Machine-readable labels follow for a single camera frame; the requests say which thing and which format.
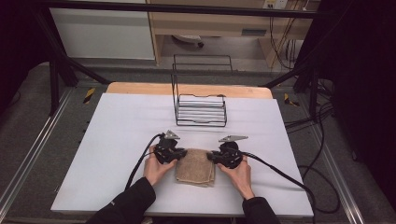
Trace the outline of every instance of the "black sleeve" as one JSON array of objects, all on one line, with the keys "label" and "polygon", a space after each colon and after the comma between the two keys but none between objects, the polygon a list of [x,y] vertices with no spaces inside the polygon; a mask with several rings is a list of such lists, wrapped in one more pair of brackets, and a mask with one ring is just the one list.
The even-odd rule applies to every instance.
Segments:
[{"label": "black sleeve", "polygon": [[119,194],[111,203],[99,210],[86,223],[140,224],[143,214],[155,201],[155,191],[145,177]]},{"label": "black sleeve", "polygon": [[270,204],[264,198],[255,197],[244,200],[242,207],[248,224],[280,223]]}]

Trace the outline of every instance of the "brown cloth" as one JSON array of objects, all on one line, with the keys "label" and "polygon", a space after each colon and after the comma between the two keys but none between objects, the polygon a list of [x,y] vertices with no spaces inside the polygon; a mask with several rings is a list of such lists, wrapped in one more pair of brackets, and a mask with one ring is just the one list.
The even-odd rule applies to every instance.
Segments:
[{"label": "brown cloth", "polygon": [[207,159],[207,150],[187,149],[186,157],[177,162],[176,179],[195,186],[211,186],[215,181],[215,165]]}]

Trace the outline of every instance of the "wire rack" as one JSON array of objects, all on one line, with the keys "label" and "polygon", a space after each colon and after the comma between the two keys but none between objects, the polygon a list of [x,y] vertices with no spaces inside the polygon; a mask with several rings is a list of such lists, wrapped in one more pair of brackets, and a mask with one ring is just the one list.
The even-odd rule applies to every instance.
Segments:
[{"label": "wire rack", "polygon": [[177,125],[225,127],[227,124],[226,96],[220,92],[210,95],[180,92],[178,78],[231,76],[232,74],[233,66],[231,57],[228,55],[174,55],[171,79]]}]

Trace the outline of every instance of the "white table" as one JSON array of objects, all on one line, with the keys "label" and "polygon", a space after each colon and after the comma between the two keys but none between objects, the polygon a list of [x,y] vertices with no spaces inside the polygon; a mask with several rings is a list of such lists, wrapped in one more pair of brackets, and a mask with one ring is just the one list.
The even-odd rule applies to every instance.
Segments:
[{"label": "white table", "polygon": [[[181,137],[178,147],[209,150],[217,150],[219,139],[227,135],[247,135],[248,139],[237,142],[241,150],[301,182],[276,100],[227,98],[226,104],[225,128],[180,127],[171,95],[104,94],[51,210],[93,213],[108,204],[123,191],[151,137],[167,130]],[[248,162],[255,194],[265,197],[278,216],[313,216],[302,189],[258,161]],[[174,170],[167,173],[155,186],[157,200],[146,215],[241,217],[241,196],[216,169],[214,187],[207,188],[177,182]],[[134,182],[142,174],[143,164]]]}]

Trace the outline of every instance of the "white wall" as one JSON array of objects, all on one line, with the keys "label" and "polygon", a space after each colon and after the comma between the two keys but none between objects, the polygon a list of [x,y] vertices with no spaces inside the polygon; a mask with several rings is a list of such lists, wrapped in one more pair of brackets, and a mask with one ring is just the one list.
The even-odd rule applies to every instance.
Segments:
[{"label": "white wall", "polygon": [[51,13],[70,57],[155,60],[147,12],[52,8]]}]

